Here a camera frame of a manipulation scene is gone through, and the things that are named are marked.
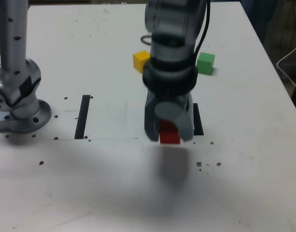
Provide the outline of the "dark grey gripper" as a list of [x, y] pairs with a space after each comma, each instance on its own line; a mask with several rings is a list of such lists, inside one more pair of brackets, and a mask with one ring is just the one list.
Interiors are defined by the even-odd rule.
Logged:
[[162, 96], [148, 90], [144, 109], [144, 130], [147, 137], [154, 142], [159, 140], [157, 117], [173, 123], [180, 138], [185, 142], [193, 139], [193, 99], [190, 92], [177, 96]]

